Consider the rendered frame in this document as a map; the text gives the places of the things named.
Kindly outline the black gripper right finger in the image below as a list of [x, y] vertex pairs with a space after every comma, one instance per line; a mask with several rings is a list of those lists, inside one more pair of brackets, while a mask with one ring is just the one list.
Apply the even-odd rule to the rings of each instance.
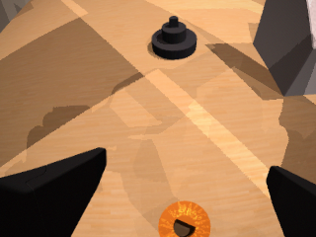
[[315, 183], [271, 166], [266, 185], [284, 237], [316, 237]]

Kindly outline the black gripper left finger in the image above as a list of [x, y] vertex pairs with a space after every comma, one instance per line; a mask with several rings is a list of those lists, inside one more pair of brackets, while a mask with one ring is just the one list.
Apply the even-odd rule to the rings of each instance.
[[106, 147], [0, 178], [0, 237], [71, 237], [98, 189]]

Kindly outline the orange knob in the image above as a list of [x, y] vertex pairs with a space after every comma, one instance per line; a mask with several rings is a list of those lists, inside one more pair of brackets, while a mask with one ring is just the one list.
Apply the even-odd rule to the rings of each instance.
[[182, 237], [209, 237], [209, 216], [203, 209], [192, 201], [178, 201], [167, 206], [159, 218], [159, 236], [178, 237], [174, 232], [174, 224], [182, 224], [190, 228], [190, 233]]

